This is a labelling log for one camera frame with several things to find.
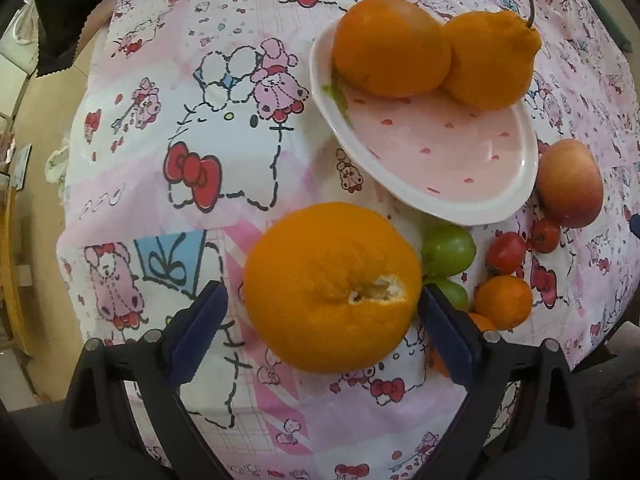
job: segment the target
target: green grape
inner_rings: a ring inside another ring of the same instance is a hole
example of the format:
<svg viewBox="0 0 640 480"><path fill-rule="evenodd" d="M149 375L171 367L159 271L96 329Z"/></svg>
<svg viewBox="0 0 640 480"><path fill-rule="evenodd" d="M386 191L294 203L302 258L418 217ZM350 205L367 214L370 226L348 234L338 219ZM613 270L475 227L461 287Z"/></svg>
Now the green grape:
<svg viewBox="0 0 640 480"><path fill-rule="evenodd" d="M469 298L466 294L466 290L461 285L450 282L447 278L430 278L426 276L422 280L422 284L433 283L444 294L445 298L449 300L449 303L456 310L462 310L463 312L469 311Z"/></svg>
<svg viewBox="0 0 640 480"><path fill-rule="evenodd" d="M427 232L422 241L422 268L428 276L454 276L476 257L476 244L460 226L447 224Z"/></svg>

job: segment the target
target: white plate rim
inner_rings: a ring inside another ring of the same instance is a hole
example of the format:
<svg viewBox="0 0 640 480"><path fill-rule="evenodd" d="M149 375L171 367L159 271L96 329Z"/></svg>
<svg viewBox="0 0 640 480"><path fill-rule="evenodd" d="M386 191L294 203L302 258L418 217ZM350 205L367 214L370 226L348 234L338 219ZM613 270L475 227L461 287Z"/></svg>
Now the white plate rim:
<svg viewBox="0 0 640 480"><path fill-rule="evenodd" d="M322 73L326 73L326 69L321 72L318 68L321 62L319 59L322 57L321 49L324 44L329 42L333 46L338 21L329 24L315 38L309 58L309 75L312 98L351 160L405 204L462 226L500 222L511 217L521 208L531 196L538 172L538 138L533 131L523 102L519 101L511 108L518 123L519 134L524 140L522 149L524 164L503 192L482 202L452 202L430 195L410 186L387 170L360 142L351 126L344 119L334 99L323 91L322 88L327 84L330 85L331 80L330 75L328 80L322 77Z"/></svg>

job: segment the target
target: orange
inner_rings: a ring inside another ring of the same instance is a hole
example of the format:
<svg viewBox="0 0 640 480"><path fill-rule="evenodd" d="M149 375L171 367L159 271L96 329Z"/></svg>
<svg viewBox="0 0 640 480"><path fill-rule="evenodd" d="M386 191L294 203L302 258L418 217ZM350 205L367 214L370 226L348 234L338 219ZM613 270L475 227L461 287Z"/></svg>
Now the orange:
<svg viewBox="0 0 640 480"><path fill-rule="evenodd" d="M334 65L356 88L380 97L411 97L437 88L449 73L442 26L406 0L363 0L335 31Z"/></svg>
<svg viewBox="0 0 640 480"><path fill-rule="evenodd" d="M284 362L309 372L382 360L409 329L421 289L420 260L390 222L339 202L285 216L244 269L258 334Z"/></svg>
<svg viewBox="0 0 640 480"><path fill-rule="evenodd" d="M469 317L476 324L480 332L484 332L485 330L496 330L495 325L484 316L480 316L480 314L476 314L475 312L470 312ZM444 365L444 361L442 360L442 357L440 357L440 354L438 354L438 350L436 350L436 347L433 344L430 345L430 359L431 359L431 368L433 368L434 370L436 370L438 373L440 373L446 378L450 377L449 371L447 370L447 367Z"/></svg>
<svg viewBox="0 0 640 480"><path fill-rule="evenodd" d="M533 308L533 293L516 276L496 276L484 282L476 294L474 310L498 328L508 330L522 323Z"/></svg>
<svg viewBox="0 0 640 480"><path fill-rule="evenodd" d="M451 70L442 86L453 97L479 110L499 110L526 94L542 47L529 22L510 10L474 10L452 18L443 30Z"/></svg>

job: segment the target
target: red apple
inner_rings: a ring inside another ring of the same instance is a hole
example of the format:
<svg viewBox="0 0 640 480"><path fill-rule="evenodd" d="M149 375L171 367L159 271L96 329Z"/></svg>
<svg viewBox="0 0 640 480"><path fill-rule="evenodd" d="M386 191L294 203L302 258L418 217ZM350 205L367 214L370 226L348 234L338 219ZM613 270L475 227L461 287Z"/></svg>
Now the red apple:
<svg viewBox="0 0 640 480"><path fill-rule="evenodd" d="M559 140L540 157L536 189L546 215L564 227L585 227L600 214L602 177L589 149L576 139Z"/></svg>

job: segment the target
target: small mandarin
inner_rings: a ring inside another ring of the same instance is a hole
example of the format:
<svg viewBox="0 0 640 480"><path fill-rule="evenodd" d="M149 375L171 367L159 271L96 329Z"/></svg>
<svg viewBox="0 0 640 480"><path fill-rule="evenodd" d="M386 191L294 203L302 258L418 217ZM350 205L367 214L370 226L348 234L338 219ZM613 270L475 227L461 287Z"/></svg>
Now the small mandarin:
<svg viewBox="0 0 640 480"><path fill-rule="evenodd" d="M470 312L469 317L476 324L480 332L485 332L486 330L496 330L495 325L484 316L480 316L480 314ZM430 348L431 368L436 370L440 375L449 378L449 371L447 370L442 357L440 357L440 354L438 354L438 350L434 345L431 345Z"/></svg>
<svg viewBox="0 0 640 480"><path fill-rule="evenodd" d="M527 282L516 276L495 276L478 289L474 310L489 319L498 330L522 323L533 308L533 293Z"/></svg>

